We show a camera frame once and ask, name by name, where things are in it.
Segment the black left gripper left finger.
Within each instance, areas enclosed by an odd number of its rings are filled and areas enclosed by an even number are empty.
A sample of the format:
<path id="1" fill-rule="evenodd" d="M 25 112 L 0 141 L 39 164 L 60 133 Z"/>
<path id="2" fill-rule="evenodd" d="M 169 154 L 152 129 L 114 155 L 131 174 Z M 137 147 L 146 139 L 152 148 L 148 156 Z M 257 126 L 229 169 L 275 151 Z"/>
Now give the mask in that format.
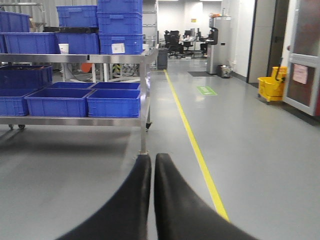
<path id="1" fill-rule="evenodd" d="M 139 155 L 115 194 L 60 240 L 146 240 L 151 191 L 151 158 Z"/>

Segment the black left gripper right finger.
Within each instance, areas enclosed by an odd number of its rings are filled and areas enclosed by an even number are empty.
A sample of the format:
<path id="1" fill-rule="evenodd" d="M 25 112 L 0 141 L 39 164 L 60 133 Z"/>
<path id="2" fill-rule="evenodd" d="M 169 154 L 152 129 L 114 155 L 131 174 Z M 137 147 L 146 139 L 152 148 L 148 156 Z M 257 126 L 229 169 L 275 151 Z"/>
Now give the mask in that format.
<path id="1" fill-rule="evenodd" d="M 167 153 L 158 153 L 155 158 L 154 211 L 160 240 L 254 239 L 206 204 Z"/>

